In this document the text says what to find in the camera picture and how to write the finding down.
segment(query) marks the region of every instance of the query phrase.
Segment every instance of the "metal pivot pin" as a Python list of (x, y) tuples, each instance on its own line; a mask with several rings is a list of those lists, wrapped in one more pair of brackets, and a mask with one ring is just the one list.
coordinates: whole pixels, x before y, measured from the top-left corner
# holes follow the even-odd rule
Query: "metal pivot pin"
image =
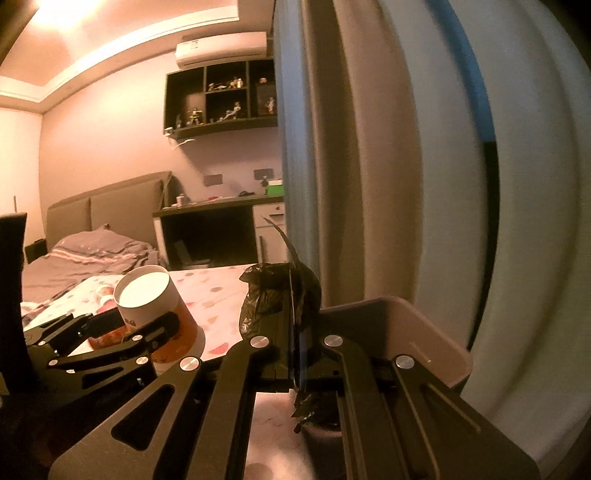
[(341, 346), (343, 344), (343, 337), (339, 335), (327, 335), (324, 337), (324, 344), (332, 348)]
[(194, 356), (187, 356), (181, 360), (181, 370), (191, 372), (199, 366), (199, 358)]
[(267, 345), (269, 345), (269, 339), (264, 335), (251, 338), (251, 346), (254, 348), (265, 348)]
[(411, 356), (399, 355), (398, 357), (396, 357), (396, 366), (398, 368), (408, 370), (409, 368), (414, 367), (414, 360)]

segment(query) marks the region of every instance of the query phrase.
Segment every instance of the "desk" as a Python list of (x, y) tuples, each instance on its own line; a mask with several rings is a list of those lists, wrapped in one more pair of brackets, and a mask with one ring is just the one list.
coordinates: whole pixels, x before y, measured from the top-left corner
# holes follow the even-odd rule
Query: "desk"
[(282, 196), (251, 195), (159, 210), (152, 214), (160, 254), (172, 270), (202, 262), (226, 267), (284, 262), (287, 248), (264, 218), (285, 231)]

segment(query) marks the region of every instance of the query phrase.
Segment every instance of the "black trash bag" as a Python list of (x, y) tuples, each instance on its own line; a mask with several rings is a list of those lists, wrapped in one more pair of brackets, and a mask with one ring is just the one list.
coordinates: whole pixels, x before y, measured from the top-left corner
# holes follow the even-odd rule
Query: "black trash bag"
[[(240, 311), (240, 334), (243, 339), (258, 335), (261, 318), (283, 309), (285, 292), (291, 294), (294, 320), (300, 331), (307, 328), (318, 316), (322, 290), (318, 278), (308, 266), (300, 262), (296, 249), (283, 231), (271, 222), (281, 235), (291, 255), (291, 262), (280, 264), (259, 263), (248, 267), (240, 280), (248, 283), (248, 293)], [(295, 401), (293, 418), (301, 420), (294, 431), (303, 424), (313, 424), (329, 430), (340, 430), (339, 409), (334, 393), (308, 393), (299, 391)]]
[(249, 339), (258, 334), (262, 317), (283, 309), (284, 292), (290, 289), (290, 264), (258, 263), (248, 267), (240, 280), (248, 283), (240, 310), (240, 335)]
[(325, 430), (340, 431), (339, 406), (334, 392), (298, 391), (295, 397), (293, 419), (300, 419), (294, 428), (299, 433), (306, 424)]
[(240, 334), (248, 339), (258, 334), (259, 323), (265, 315), (280, 312), (284, 293), (291, 292), (296, 325), (305, 328), (320, 311), (322, 291), (318, 278), (298, 259), (296, 249), (283, 231), (269, 222), (280, 233), (291, 255), (291, 262), (259, 263), (248, 267), (240, 280), (248, 283), (248, 294), (240, 311)]

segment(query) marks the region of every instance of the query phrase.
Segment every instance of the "cable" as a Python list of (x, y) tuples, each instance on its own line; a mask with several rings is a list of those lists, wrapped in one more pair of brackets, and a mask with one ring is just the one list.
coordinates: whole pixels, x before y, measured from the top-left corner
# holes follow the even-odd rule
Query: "cable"
[[(170, 142), (170, 136), (168, 136), (168, 135), (167, 135), (167, 137), (168, 137), (168, 144), (169, 144), (170, 146), (172, 146), (172, 143)], [(177, 149), (178, 147), (180, 147), (181, 145), (184, 145), (185, 143), (188, 143), (188, 142), (192, 142), (192, 141), (194, 141), (194, 140), (195, 140), (194, 138), (188, 138), (188, 139), (186, 139), (184, 142), (181, 142), (181, 143), (177, 144), (176, 146), (174, 146), (174, 147), (173, 147), (173, 148), (171, 148), (170, 150), (176, 150), (176, 149)]]

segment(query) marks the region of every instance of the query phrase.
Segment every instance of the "black post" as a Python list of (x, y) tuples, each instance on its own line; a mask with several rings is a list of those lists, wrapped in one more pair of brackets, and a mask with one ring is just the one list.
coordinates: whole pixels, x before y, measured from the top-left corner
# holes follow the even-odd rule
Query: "black post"
[(26, 223), (26, 213), (0, 215), (0, 372), (12, 394), (30, 392), (35, 385), (20, 308)]

